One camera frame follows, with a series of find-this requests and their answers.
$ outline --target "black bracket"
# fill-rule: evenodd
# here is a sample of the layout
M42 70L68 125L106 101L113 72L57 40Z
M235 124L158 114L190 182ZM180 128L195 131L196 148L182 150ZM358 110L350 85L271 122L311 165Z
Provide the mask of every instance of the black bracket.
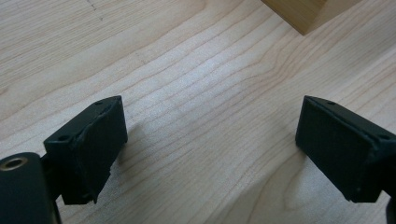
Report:
M395 196L396 135L371 121L334 102L305 96L296 144L347 200L374 203L382 190ZM394 217L391 203L388 211Z
M47 138L42 158L24 152L0 160L1 222L61 223L55 202L60 195L65 204L96 202L127 140L122 100L114 96Z

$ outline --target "black mount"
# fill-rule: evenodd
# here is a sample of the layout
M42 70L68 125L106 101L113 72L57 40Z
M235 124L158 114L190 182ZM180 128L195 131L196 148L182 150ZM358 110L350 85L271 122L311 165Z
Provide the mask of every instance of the black mount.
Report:
M47 138L42 158L24 152L0 160L1 222L61 223L55 202L60 195L65 204L96 203L127 140L122 100L114 96Z
M375 203L384 190L396 196L396 135L328 100L305 96L297 146L345 198ZM389 203L388 223L394 223Z

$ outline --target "wooden table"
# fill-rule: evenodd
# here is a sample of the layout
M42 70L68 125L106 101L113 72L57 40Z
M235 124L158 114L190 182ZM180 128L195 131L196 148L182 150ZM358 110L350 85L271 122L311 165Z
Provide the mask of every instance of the wooden table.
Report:
M64 223L386 223L386 194L347 202L294 136L306 94L396 133L395 11L301 36L260 0L2 0L0 157L120 94L129 142Z

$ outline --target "black clamp jaw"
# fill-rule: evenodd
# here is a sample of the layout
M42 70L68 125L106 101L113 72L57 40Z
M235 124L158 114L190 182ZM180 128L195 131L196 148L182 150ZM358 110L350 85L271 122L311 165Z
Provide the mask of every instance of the black clamp jaw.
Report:
M61 223L55 200L97 201L110 167L127 142L120 96L98 101L44 141L47 154L0 160L0 221Z
M396 135L324 99L305 96L297 146L353 203L396 197ZM388 223L395 223L390 200Z

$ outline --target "light wood surface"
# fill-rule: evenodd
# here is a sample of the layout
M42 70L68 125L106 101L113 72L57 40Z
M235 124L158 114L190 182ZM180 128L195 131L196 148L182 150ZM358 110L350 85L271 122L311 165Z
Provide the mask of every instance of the light wood surface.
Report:
M396 133L395 11L301 36L260 0L2 0L0 156L120 94L129 142L64 223L386 223L387 195L347 202L294 135L306 94Z
M361 0L262 0L303 35L355 6Z

